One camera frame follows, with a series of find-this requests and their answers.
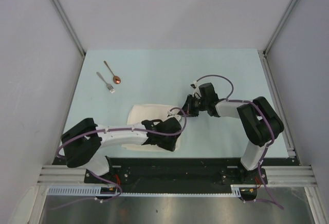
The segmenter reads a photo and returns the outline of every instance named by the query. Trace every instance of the metallic floor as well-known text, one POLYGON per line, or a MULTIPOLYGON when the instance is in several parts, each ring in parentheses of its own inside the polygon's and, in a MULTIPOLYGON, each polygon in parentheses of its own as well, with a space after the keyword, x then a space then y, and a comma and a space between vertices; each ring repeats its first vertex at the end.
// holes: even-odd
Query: metallic floor
MULTIPOLYGON (((237 198, 210 197, 119 197, 102 204, 86 200, 50 210, 80 197, 48 196, 40 224, 314 223, 304 188, 271 190, 284 211, 268 203, 243 204, 237 198)), ((264 189, 258 198, 268 198, 264 189)))

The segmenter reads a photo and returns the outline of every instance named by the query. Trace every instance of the spoon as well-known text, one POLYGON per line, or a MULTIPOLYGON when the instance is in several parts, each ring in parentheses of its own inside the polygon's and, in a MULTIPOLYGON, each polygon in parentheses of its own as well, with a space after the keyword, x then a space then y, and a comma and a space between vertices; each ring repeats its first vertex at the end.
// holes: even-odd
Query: spoon
POLYGON ((113 82, 115 84, 120 84, 121 83, 121 79, 118 76, 114 75, 114 73, 112 72, 111 68, 108 66, 108 64, 107 64, 106 61, 104 61, 104 64, 108 67, 109 71, 112 73, 112 75, 113 75, 113 82))

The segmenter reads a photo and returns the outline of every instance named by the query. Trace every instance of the silver fork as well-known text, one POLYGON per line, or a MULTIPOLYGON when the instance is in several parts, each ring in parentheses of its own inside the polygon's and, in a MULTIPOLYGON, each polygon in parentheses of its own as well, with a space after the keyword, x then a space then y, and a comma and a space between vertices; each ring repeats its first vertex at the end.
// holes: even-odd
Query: silver fork
POLYGON ((100 74, 99 72, 97 72, 97 75, 99 76, 99 78, 100 78, 101 80, 103 80, 103 82, 106 84, 106 86, 107 86, 107 88, 109 89, 109 91, 110 91, 111 93, 114 93, 115 90, 114 90, 113 86, 105 81, 105 79, 103 78, 102 74, 100 74))

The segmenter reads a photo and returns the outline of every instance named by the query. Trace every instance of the light blue table surface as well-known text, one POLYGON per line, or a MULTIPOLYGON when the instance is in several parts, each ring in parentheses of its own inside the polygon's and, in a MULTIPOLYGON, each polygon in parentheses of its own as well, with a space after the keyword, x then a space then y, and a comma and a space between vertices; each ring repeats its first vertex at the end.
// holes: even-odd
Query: light blue table surface
MULTIPOLYGON (((65 131, 87 117, 98 124, 126 125, 134 104, 166 104, 181 107, 193 89, 190 84, 201 76, 220 74, 234 83, 232 99, 264 96, 272 104, 256 49, 173 49, 173 50, 89 50, 67 118, 65 131), (106 60, 122 83, 115 85, 104 65, 106 60), (111 94, 96 75, 99 71, 116 92, 111 94)), ((223 79, 207 78, 219 98, 230 92, 223 79)), ((110 157, 241 157, 248 138, 241 121, 210 117, 206 112, 189 118, 175 152, 129 151, 121 146, 105 148, 110 157)), ((267 157, 288 157, 282 135, 267 157)))

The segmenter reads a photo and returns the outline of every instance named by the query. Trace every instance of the wall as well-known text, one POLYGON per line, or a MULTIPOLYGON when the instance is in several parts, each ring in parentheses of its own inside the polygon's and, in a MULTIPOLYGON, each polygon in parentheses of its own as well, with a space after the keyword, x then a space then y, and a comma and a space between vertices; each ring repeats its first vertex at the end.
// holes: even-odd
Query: wall
POLYGON ((0 223, 51 160, 82 59, 49 0, 0 0, 0 223))
POLYGON ((329 207, 329 0, 300 0, 269 64, 303 164, 311 164, 329 207))
POLYGON ((84 49, 264 49, 290 0, 60 0, 84 49))

